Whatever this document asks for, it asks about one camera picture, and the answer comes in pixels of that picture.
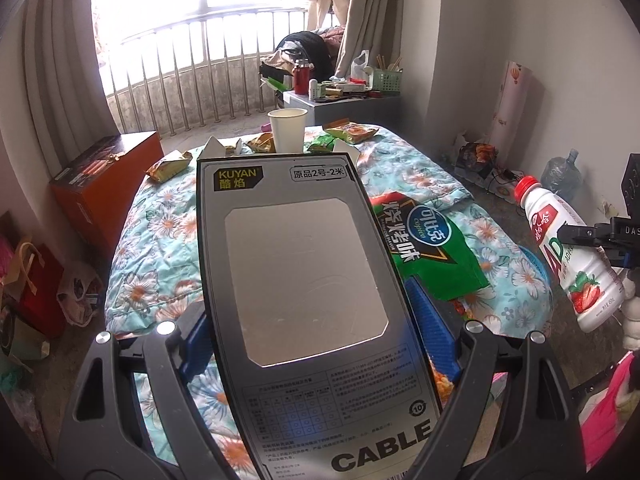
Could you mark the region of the white gloved right hand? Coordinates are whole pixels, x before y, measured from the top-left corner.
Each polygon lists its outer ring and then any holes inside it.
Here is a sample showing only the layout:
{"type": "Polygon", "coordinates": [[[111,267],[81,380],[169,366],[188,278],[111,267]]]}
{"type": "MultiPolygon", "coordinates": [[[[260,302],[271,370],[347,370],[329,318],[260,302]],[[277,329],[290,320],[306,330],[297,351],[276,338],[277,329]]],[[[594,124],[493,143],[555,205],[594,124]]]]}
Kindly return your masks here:
{"type": "Polygon", "coordinates": [[[623,347],[628,351],[640,349],[640,276],[639,270],[629,271],[623,279],[625,300],[620,307],[623,315],[623,347]]]}

